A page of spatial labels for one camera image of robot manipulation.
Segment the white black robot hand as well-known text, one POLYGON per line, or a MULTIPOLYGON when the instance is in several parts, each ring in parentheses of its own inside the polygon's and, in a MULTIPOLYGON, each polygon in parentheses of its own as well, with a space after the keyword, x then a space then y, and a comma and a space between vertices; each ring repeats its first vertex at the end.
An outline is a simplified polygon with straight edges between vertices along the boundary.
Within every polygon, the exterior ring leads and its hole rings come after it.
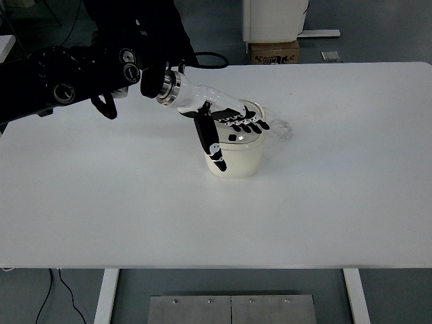
POLYGON ((231 127, 236 132, 260 134, 269 125, 257 112, 246 106, 244 101, 214 88, 193 84, 185 75, 174 72, 176 78, 173 91, 176 92, 173 106, 185 117, 192 118, 201 146, 208 158, 222 172, 227 163, 219 143, 216 122, 231 127))

